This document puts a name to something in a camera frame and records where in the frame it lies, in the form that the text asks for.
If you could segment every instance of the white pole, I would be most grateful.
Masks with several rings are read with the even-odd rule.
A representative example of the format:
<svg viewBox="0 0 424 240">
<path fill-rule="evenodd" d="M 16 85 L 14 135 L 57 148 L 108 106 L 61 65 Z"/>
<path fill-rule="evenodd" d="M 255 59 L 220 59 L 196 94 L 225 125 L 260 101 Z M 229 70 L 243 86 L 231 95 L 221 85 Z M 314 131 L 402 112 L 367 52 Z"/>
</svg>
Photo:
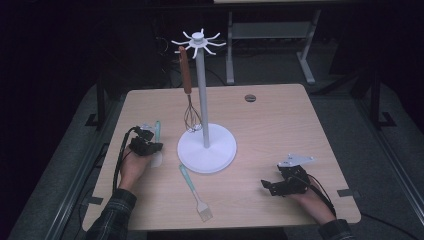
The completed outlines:
<svg viewBox="0 0 424 240">
<path fill-rule="evenodd" d="M 199 87 L 200 98 L 200 112 L 202 114 L 202 131 L 203 131 L 203 145 L 209 148 L 209 124 L 208 124 L 208 106 L 206 100 L 206 77 L 205 77 L 205 60 L 203 48 L 197 50 L 196 56 L 197 68 L 197 83 Z"/>
</svg>

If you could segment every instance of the table leg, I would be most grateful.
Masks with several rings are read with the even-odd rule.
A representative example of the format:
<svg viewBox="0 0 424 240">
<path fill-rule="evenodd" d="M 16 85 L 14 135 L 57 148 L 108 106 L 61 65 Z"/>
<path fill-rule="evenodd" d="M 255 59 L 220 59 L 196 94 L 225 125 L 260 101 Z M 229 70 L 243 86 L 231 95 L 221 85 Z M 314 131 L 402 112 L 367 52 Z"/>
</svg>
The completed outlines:
<svg viewBox="0 0 424 240">
<path fill-rule="evenodd" d="M 233 13 L 229 12 L 229 14 L 228 14 L 227 58 L 226 58 L 227 85 L 234 85 L 232 44 L 233 44 Z"/>
<path fill-rule="evenodd" d="M 312 39 L 314 38 L 320 14 L 321 10 L 315 11 L 314 17 L 306 35 L 305 47 L 303 48 L 302 52 L 297 52 L 297 59 L 299 60 L 300 66 L 302 67 L 303 74 L 305 75 L 306 82 L 308 84 L 315 84 L 315 79 L 312 75 L 311 69 L 309 68 L 308 62 L 306 61 L 306 57 L 308 56 L 309 48 L 311 47 Z"/>
</svg>

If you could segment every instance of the hand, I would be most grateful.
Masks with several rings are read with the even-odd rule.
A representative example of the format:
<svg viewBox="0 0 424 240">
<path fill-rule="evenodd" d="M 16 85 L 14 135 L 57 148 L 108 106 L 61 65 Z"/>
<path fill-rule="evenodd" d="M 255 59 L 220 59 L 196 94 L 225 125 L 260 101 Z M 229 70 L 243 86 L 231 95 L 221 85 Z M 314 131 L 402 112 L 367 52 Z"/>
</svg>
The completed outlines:
<svg viewBox="0 0 424 240">
<path fill-rule="evenodd" d="M 311 184 L 317 189 L 318 184 L 315 180 L 309 177 Z M 328 222 L 336 220 L 336 217 L 320 199 L 320 197 L 310 188 L 304 194 L 291 194 L 288 198 L 296 200 L 296 202 L 319 224 L 324 225 Z"/>
<path fill-rule="evenodd" d="M 139 156 L 128 147 L 124 150 L 124 159 L 121 165 L 121 182 L 118 188 L 125 189 L 134 194 L 134 186 L 143 175 L 146 166 L 153 159 L 152 155 Z"/>
</svg>

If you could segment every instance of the whisk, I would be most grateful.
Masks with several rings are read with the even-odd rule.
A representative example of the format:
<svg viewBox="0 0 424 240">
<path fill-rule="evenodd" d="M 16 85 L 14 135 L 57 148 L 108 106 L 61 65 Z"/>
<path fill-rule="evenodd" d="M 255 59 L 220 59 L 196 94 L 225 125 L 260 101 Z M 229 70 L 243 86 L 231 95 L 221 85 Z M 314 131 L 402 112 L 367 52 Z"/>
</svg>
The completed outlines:
<svg viewBox="0 0 424 240">
<path fill-rule="evenodd" d="M 202 118 L 200 117 L 199 112 L 197 112 L 197 110 L 193 107 L 191 102 L 191 77 L 186 49 L 183 46 L 180 46 L 178 50 L 180 51 L 180 68 L 184 85 L 184 92 L 187 94 L 188 98 L 188 107 L 184 114 L 184 122 L 187 131 L 195 132 L 202 129 Z"/>
</svg>

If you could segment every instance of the metal frame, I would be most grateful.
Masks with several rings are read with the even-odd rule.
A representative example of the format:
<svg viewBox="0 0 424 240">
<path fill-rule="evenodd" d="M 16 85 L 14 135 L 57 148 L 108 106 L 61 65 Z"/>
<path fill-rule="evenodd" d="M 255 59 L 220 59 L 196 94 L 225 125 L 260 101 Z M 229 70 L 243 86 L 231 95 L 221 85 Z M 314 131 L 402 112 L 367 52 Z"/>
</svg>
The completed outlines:
<svg viewBox="0 0 424 240">
<path fill-rule="evenodd" d="M 363 103 L 362 100 L 357 99 L 355 104 L 361 113 L 362 117 L 366 120 L 366 125 L 370 132 L 374 135 L 375 139 L 378 141 L 381 149 L 383 149 L 386 154 L 390 165 L 395 172 L 395 177 L 399 182 L 400 187 L 402 188 L 405 196 L 407 197 L 411 207 L 414 209 L 417 217 L 419 218 L 421 224 L 424 225 L 424 199 L 415 187 L 415 184 L 412 182 L 411 178 L 408 176 L 405 168 L 402 165 L 401 159 L 396 155 L 393 148 L 390 146 L 383 132 L 375 128 L 375 123 L 371 121 L 368 115 L 368 107 Z"/>
<path fill-rule="evenodd" d="M 109 105 L 108 112 L 111 115 L 120 113 L 120 111 L 118 111 L 118 102 L 110 101 Z M 59 209 L 57 210 L 56 216 L 49 228 L 49 231 L 47 232 L 45 239 L 61 238 L 66 223 L 69 221 L 80 192 L 84 187 L 84 181 L 90 173 L 93 161 L 96 159 L 97 153 L 102 149 L 103 141 L 105 139 L 111 139 L 112 137 L 113 130 L 115 129 L 115 124 L 112 122 L 112 119 L 112 117 L 106 118 L 103 129 L 101 131 L 97 131 L 96 134 L 91 136 L 90 147 L 87 149 L 87 152 L 84 155 L 84 161 L 82 161 L 82 164 L 79 166 L 75 177 L 72 180 L 72 183 L 66 192 L 66 195 L 59 206 Z"/>
<path fill-rule="evenodd" d="M 309 64 L 306 60 L 309 48 L 314 38 L 321 10 L 316 10 L 311 22 L 277 22 L 277 23 L 234 23 L 233 14 L 228 14 L 228 41 L 226 56 L 227 85 L 234 85 L 234 68 L 232 44 L 233 39 L 257 39 L 257 38 L 305 38 L 305 46 L 296 55 L 302 67 L 308 84 L 315 84 Z"/>
</svg>

